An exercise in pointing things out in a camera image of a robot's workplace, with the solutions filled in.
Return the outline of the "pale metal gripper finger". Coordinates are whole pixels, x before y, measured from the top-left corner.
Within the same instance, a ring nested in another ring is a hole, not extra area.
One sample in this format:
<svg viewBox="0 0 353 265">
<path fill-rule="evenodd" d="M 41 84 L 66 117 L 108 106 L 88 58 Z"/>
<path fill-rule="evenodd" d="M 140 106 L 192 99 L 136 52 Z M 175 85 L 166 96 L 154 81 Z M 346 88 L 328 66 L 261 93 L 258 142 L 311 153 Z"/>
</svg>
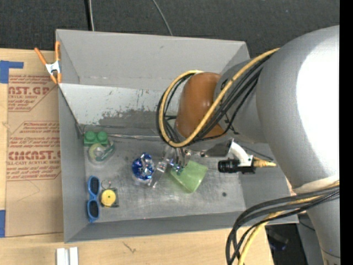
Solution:
<svg viewBox="0 0 353 265">
<path fill-rule="evenodd" d="M 157 168 L 152 176 L 152 188 L 157 186 L 157 183 L 162 178 L 167 170 L 167 163 L 165 161 L 161 161 L 157 164 Z"/>
</svg>

